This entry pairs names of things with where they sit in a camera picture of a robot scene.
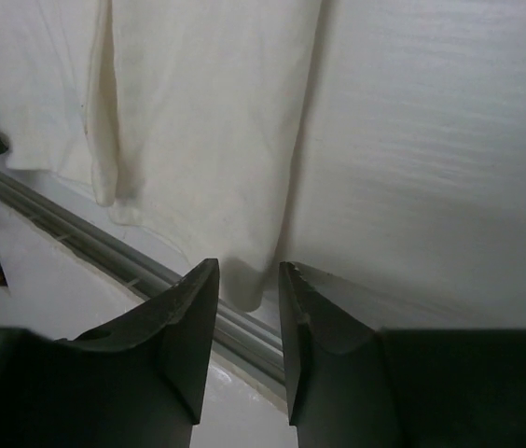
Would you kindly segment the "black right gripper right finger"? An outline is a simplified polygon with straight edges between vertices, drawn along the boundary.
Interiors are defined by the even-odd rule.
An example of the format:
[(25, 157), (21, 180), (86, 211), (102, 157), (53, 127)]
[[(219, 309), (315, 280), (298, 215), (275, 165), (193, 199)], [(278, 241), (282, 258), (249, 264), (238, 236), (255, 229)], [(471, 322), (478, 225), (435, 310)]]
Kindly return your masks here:
[(526, 329), (372, 329), (279, 266), (302, 447), (526, 447)]

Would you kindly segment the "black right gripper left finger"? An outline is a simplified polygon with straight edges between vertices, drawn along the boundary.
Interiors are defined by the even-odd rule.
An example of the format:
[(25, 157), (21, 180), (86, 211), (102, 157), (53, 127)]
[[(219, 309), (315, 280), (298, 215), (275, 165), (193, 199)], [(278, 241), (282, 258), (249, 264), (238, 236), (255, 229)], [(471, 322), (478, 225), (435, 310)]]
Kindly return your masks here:
[(74, 340), (0, 328), (0, 447), (187, 447), (201, 410), (220, 270)]

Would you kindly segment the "white t shirt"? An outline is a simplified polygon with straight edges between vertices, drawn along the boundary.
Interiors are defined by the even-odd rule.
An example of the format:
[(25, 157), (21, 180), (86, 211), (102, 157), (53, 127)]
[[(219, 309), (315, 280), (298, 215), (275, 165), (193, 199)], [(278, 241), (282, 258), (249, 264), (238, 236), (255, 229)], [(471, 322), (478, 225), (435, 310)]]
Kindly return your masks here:
[(0, 1), (6, 167), (88, 185), (222, 299), (261, 302), (288, 195), (317, 1)]

